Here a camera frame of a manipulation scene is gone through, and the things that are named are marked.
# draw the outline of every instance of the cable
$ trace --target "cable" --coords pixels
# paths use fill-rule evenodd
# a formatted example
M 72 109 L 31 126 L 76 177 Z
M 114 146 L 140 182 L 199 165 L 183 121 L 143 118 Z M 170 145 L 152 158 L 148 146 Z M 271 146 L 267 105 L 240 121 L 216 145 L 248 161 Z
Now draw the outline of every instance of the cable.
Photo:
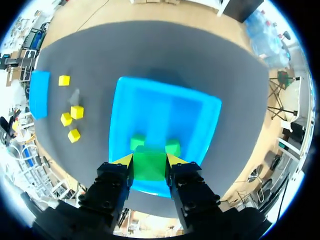
M 84 23 L 75 32 L 78 32 L 90 20 L 90 18 L 92 18 L 93 15 L 95 15 L 100 9 L 102 9 L 109 1 L 110 0 L 107 0 L 101 7 L 95 10 L 94 13 L 92 13 L 92 15 L 86 21 L 84 21 Z
M 289 183 L 289 177 L 290 174 L 287 175 L 287 180 L 286 180 L 286 183 L 285 183 L 285 187 L 284 187 L 284 192 L 283 192 L 283 195 L 282 195 L 282 199 L 281 199 L 281 203 L 280 203 L 280 207 L 279 207 L 279 212 L 278 212 L 278 217 L 276 218 L 276 222 L 279 220 L 280 218 L 280 212 L 281 212 L 281 206 L 282 206 L 282 203 L 284 202 L 284 199 L 285 199 L 285 195 L 286 195 L 286 190 L 287 190 L 287 186 L 288 186 L 288 183 Z
M 236 192 L 238 193 L 238 196 L 240 197 L 244 208 L 247 208 L 247 207 L 246 207 L 246 204 L 245 204 L 245 201 L 244 201 L 243 198 L 240 196 L 240 193 L 239 193 L 238 191 L 236 191 Z

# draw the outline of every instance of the blue plastic bin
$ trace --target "blue plastic bin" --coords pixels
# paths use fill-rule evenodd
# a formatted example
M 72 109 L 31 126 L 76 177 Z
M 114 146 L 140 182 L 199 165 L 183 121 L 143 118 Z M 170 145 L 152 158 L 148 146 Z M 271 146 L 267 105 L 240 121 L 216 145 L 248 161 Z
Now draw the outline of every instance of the blue plastic bin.
M 121 77 L 116 85 L 109 132 L 109 162 L 130 153 L 130 139 L 144 135 L 145 146 L 165 151 L 178 139 L 181 159 L 200 165 L 214 135 L 222 102 L 192 89 L 148 79 Z M 170 197 L 165 181 L 135 180 L 133 189 Z

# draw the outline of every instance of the blue rectangular block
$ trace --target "blue rectangular block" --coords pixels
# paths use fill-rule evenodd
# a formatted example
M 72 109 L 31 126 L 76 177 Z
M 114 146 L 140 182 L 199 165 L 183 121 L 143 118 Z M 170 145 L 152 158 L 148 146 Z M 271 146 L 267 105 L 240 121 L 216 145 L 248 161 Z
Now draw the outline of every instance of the blue rectangular block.
M 30 80 L 29 105 L 34 119 L 42 119 L 48 115 L 48 88 L 50 72 L 33 71 Z

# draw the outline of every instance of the chair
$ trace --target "chair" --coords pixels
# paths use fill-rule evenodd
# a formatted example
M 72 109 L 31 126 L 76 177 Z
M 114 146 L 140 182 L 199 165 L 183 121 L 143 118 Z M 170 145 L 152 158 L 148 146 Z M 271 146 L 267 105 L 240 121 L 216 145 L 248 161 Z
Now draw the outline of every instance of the chair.
M 287 119 L 283 118 L 282 116 L 280 116 L 279 114 L 284 112 L 285 114 L 292 114 L 293 116 L 295 116 L 295 119 L 298 118 L 298 110 L 291 110 L 291 109 L 285 109 L 285 106 L 282 102 L 282 100 L 280 99 L 280 92 L 281 90 L 286 90 L 289 85 L 291 85 L 294 81 L 300 81 L 301 77 L 289 77 L 287 72 L 284 71 L 279 71 L 277 74 L 277 77 L 272 77 L 269 78 L 269 87 L 271 88 L 271 93 L 268 96 L 268 98 L 270 98 L 271 96 L 274 96 L 277 104 L 279 105 L 279 107 L 273 107 L 273 106 L 268 106 L 267 110 L 270 111 L 271 113 L 273 113 L 271 120 L 273 120 L 275 117 L 279 117 L 280 119 L 282 119 L 283 121 L 286 121 Z

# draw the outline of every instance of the green cube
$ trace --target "green cube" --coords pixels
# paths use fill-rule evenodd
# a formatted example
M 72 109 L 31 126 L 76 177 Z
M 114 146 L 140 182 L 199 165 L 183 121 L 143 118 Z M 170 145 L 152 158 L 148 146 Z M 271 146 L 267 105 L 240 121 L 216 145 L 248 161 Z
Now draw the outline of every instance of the green cube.
M 158 149 L 138 146 L 133 153 L 135 180 L 163 181 L 166 174 L 167 154 Z
M 130 150 L 135 151 L 138 146 L 145 145 L 146 137 L 140 134 L 134 135 L 130 140 Z
M 177 139 L 171 139 L 166 141 L 165 152 L 179 157 L 181 154 L 180 143 Z

